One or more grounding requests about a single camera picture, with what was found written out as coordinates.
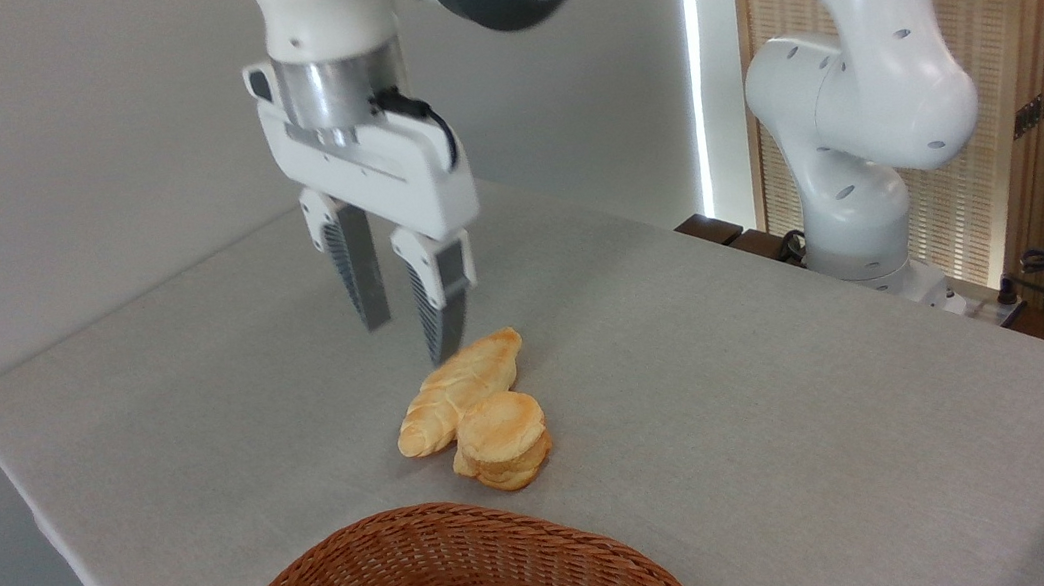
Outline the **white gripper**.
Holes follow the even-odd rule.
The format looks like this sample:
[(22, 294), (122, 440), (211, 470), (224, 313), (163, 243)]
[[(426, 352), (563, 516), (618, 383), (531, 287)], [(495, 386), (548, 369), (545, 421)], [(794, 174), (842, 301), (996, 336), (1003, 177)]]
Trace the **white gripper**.
[(276, 165), (306, 187), (298, 197), (311, 241), (338, 271), (367, 331), (392, 320), (367, 213), (404, 227), (392, 232), (392, 249), (408, 266), (431, 364), (446, 364), (460, 351), (476, 286), (462, 228), (481, 208), (455, 134), (434, 119), (392, 113), (356, 127), (351, 144), (329, 147), (290, 131), (281, 106), (256, 108)]

